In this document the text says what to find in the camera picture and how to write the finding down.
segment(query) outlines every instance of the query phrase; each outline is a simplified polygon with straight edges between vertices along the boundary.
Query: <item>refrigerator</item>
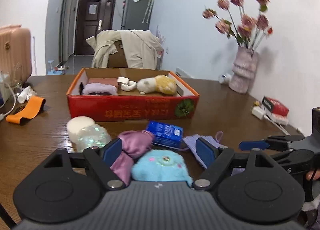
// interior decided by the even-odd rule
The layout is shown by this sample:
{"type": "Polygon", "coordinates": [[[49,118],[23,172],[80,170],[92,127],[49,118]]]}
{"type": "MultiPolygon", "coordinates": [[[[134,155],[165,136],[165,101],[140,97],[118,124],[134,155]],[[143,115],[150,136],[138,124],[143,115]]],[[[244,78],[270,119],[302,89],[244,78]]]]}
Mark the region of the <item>refrigerator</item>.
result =
{"type": "Polygon", "coordinates": [[[124,3],[121,30],[149,30],[150,19],[148,21],[148,15],[149,11],[152,10],[151,0],[140,0],[138,2],[125,0],[124,3]]]}

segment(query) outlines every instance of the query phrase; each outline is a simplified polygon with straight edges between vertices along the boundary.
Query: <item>door handle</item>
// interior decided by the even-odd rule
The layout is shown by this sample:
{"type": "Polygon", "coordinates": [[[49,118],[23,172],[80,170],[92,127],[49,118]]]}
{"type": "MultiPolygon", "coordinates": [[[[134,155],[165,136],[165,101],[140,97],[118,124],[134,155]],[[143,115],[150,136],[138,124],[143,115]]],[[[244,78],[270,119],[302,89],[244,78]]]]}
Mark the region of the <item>door handle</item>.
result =
{"type": "Polygon", "coordinates": [[[102,20],[99,20],[98,30],[101,30],[101,27],[102,27],[102,20]]]}

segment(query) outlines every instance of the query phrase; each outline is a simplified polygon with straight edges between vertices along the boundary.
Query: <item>beige coat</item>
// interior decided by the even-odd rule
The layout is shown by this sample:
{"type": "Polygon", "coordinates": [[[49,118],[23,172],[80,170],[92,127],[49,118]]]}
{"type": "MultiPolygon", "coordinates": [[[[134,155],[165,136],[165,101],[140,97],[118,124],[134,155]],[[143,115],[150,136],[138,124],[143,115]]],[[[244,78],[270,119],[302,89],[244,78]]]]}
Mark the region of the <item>beige coat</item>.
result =
{"type": "Polygon", "coordinates": [[[97,37],[88,38],[87,43],[94,49],[92,67],[106,67],[109,54],[117,52],[114,42],[122,40],[124,54],[129,68],[155,69],[157,52],[163,49],[159,38],[150,31],[107,30],[97,37]]]}

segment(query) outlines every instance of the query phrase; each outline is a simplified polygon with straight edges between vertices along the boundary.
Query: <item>floor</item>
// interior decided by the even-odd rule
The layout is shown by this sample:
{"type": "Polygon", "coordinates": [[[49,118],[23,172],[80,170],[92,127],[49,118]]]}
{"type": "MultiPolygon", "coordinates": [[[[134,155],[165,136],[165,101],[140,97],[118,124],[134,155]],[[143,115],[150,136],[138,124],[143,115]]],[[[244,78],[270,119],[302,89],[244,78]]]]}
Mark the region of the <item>floor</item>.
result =
{"type": "Polygon", "coordinates": [[[74,55],[70,56],[66,66],[69,66],[69,69],[65,71],[66,75],[76,75],[79,73],[82,67],[91,67],[91,62],[93,55],[74,55]]]}

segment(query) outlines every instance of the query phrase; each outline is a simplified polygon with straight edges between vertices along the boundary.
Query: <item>flower vase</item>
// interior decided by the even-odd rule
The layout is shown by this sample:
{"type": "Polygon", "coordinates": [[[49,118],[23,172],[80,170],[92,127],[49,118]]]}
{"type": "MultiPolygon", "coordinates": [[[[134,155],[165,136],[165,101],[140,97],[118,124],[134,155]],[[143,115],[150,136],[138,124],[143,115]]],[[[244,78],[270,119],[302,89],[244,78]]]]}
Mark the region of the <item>flower vase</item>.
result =
{"type": "Polygon", "coordinates": [[[238,93],[246,93],[250,81],[255,78],[258,64],[258,54],[253,50],[239,47],[235,61],[233,62],[234,75],[229,87],[238,93]]]}

